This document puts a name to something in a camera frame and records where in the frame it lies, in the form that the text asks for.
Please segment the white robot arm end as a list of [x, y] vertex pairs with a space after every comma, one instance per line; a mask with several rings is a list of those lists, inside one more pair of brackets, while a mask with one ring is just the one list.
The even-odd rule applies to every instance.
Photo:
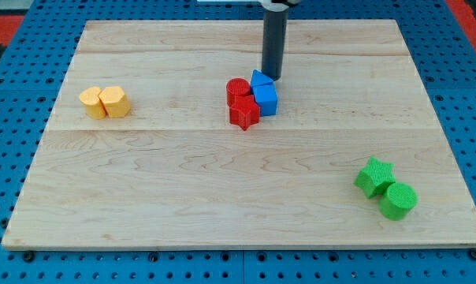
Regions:
[[196, 0], [199, 4], [253, 4], [272, 12], [283, 12], [299, 5], [302, 0]]

